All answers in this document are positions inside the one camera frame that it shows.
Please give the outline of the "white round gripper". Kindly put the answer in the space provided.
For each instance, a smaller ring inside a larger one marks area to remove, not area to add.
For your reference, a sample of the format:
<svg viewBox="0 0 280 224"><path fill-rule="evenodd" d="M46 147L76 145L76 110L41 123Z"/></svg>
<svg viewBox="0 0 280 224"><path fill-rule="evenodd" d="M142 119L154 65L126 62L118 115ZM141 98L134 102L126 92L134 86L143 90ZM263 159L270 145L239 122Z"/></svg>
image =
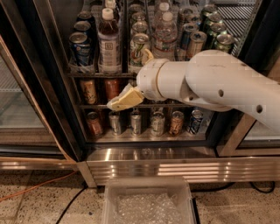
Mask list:
<svg viewBox="0 0 280 224"><path fill-rule="evenodd" d="M113 111L123 111L133 108L144 101L144 97L152 101L165 101L158 90L158 75L161 67L169 62L168 59L154 59L152 52L142 50L142 65L136 76L136 87L128 84L123 91L107 103Z"/></svg>

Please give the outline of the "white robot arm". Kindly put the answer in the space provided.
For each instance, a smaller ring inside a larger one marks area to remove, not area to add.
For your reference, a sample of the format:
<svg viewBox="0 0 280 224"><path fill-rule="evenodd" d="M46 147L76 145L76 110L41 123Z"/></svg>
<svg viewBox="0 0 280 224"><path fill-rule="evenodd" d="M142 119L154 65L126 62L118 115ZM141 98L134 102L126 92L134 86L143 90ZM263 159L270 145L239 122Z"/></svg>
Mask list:
<svg viewBox="0 0 280 224"><path fill-rule="evenodd" d="M136 76L136 85L127 85L107 107L122 111L144 99L172 99L219 112L237 109L280 131L280 85L218 50L199 52L188 61L148 60Z"/></svg>

